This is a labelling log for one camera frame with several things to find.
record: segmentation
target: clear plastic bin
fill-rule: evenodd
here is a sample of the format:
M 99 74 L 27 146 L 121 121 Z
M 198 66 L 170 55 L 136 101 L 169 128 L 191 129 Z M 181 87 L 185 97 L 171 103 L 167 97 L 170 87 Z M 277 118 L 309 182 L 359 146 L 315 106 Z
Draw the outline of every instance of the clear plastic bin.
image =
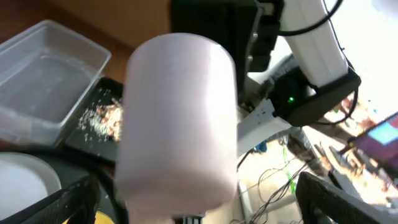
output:
M 0 139 L 56 143 L 111 57 L 102 46 L 53 21 L 0 45 Z

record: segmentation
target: white plate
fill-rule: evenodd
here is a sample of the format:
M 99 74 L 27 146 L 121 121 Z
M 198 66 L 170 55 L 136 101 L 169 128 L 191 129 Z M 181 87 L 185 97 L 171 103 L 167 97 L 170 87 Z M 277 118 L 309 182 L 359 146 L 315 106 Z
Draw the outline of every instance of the white plate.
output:
M 27 154 L 0 152 L 0 220 L 61 189 L 57 173 Z

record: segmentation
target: yellow object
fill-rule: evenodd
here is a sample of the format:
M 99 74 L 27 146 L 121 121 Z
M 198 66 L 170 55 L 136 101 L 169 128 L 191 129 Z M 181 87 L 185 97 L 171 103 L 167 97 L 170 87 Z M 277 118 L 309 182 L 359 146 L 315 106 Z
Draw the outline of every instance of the yellow object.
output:
M 95 214 L 95 222 L 94 224 L 114 224 L 112 219 L 102 212 L 96 212 Z

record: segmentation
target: plastic container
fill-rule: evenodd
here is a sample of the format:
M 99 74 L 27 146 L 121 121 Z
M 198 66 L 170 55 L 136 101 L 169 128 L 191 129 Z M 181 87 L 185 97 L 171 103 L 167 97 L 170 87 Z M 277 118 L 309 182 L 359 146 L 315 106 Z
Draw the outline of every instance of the plastic container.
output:
M 235 66 L 220 44 L 193 34 L 142 44 L 123 106 L 115 183 L 130 212 L 181 217 L 234 197 Z
M 111 54 L 52 21 L 0 45 L 0 138 L 54 145 Z

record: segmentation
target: black tray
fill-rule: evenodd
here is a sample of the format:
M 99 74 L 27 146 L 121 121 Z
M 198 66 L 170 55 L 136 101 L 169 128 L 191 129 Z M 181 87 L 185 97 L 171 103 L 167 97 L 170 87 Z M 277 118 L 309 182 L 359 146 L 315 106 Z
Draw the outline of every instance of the black tray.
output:
M 119 143 L 113 140 L 104 141 L 104 137 L 99 137 L 94 130 L 91 131 L 89 125 L 87 125 L 85 130 L 82 130 L 78 127 L 78 123 L 86 109 L 95 110 L 97 105 L 112 105 L 114 103 L 111 99 L 114 98 L 120 101 L 122 94 L 123 84 L 110 78 L 101 78 L 84 101 L 82 107 L 70 120 L 71 131 L 68 137 L 65 138 L 65 145 L 70 149 L 81 150 L 89 156 L 115 162 Z

